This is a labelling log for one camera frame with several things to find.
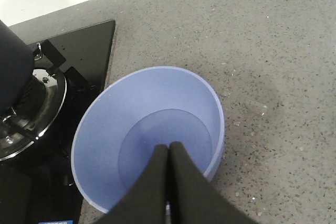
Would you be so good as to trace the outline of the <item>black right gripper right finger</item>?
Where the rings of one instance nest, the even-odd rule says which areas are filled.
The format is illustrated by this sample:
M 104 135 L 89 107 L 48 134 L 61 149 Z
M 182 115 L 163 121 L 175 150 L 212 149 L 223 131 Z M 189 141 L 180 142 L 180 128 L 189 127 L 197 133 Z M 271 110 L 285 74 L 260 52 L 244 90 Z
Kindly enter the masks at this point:
M 171 223 L 256 223 L 210 184 L 181 142 L 169 147 Z

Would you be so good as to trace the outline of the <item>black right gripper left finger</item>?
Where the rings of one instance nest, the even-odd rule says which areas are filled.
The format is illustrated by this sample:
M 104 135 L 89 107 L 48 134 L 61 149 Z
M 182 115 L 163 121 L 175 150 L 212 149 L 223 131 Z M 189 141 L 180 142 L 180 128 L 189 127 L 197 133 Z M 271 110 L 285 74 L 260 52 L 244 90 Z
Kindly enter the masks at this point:
M 96 223 L 165 223 L 168 147 L 155 146 L 142 174 Z

